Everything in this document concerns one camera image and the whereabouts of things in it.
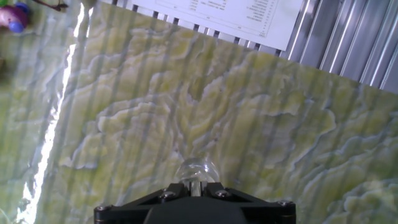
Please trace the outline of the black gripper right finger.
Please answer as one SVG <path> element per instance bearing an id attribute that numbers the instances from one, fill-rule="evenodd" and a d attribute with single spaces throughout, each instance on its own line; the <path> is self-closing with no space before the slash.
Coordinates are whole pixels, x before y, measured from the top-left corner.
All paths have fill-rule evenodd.
<path id="1" fill-rule="evenodd" d="M 203 182 L 201 196 L 208 199 L 202 209 L 211 223 L 295 224 L 295 203 L 289 200 L 267 202 L 219 182 Z"/>

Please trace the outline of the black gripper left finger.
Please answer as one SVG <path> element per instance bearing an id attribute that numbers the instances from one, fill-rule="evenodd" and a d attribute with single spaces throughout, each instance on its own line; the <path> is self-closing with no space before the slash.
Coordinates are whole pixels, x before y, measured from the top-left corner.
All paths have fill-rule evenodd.
<path id="1" fill-rule="evenodd" d="M 190 182 L 170 184 L 125 205 L 99 205 L 94 209 L 94 224 L 143 224 L 152 208 L 190 196 Z"/>

